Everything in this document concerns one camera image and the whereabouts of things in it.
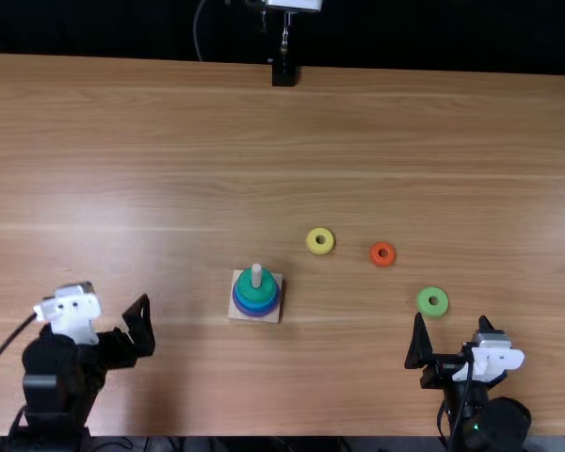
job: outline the ring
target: ring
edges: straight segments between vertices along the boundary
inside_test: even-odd
[[[335,245],[331,231],[324,228],[312,229],[305,238],[305,244],[313,254],[327,254]]]
[[[439,287],[426,287],[418,293],[416,306],[423,315],[441,317],[448,310],[448,295]]]
[[[396,249],[389,243],[376,243],[370,249],[370,260],[377,266],[390,266],[396,260]]]

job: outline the wood grain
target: wood grain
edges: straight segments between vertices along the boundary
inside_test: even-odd
[[[479,315],[526,354],[495,395],[565,434],[565,77],[0,56],[0,342],[55,287],[101,329],[147,291],[157,350],[112,372],[93,434],[433,435],[404,370],[415,297],[454,352]],[[336,247],[314,256],[316,226]],[[372,266],[389,241],[396,265]],[[227,318],[235,268],[284,274],[280,325]],[[0,361],[0,434],[23,404]]]

